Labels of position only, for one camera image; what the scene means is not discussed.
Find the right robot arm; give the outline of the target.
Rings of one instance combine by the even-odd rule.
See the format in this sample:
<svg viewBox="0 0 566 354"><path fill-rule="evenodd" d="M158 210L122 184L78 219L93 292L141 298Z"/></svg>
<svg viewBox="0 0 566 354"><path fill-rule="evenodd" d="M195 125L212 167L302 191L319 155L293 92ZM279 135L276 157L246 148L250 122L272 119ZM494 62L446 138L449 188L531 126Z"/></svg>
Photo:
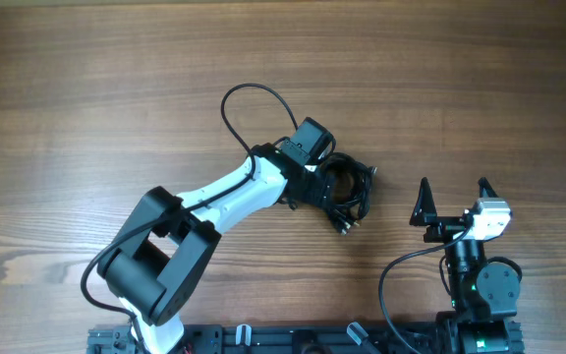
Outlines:
<svg viewBox="0 0 566 354"><path fill-rule="evenodd" d="M437 214L427 179L420 184L410 218L426 228L424 241L444 250L452 300L451 312L436 315L441 353L523 353L525 344L517 315L523 273L504 257L487 257L484 244L504 233L512 217L508 203L485 178L474 205L460 216Z"/></svg>

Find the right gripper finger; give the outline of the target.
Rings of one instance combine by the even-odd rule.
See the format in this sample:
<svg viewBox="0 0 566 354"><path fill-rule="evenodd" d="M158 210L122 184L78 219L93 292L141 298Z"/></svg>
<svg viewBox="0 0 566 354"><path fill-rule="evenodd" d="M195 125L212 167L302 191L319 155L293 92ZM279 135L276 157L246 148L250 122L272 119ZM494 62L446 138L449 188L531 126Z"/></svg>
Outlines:
<svg viewBox="0 0 566 354"><path fill-rule="evenodd" d="M481 198L497 198L498 195L495 193L490 183L485 177L481 177L478 181L479 194Z"/></svg>
<svg viewBox="0 0 566 354"><path fill-rule="evenodd" d="M421 180L419 194L415 203L410 224L412 226L431 226L437 222L437 210L428 179Z"/></svg>

